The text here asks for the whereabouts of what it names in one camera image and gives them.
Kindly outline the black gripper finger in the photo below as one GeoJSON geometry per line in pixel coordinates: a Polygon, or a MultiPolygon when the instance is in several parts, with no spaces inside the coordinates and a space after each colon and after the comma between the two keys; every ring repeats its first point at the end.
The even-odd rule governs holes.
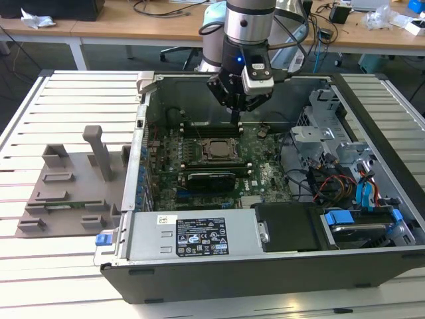
{"type": "Polygon", "coordinates": [[[230,123],[238,123],[238,93],[237,79],[233,74],[213,74],[207,81],[207,86],[220,105],[230,110],[230,123]]]}
{"type": "Polygon", "coordinates": [[[254,97],[248,98],[246,94],[237,94],[236,95],[236,124],[239,123],[241,113],[251,112],[257,107],[263,105],[269,99],[271,99],[272,94],[261,94],[254,97]]]}

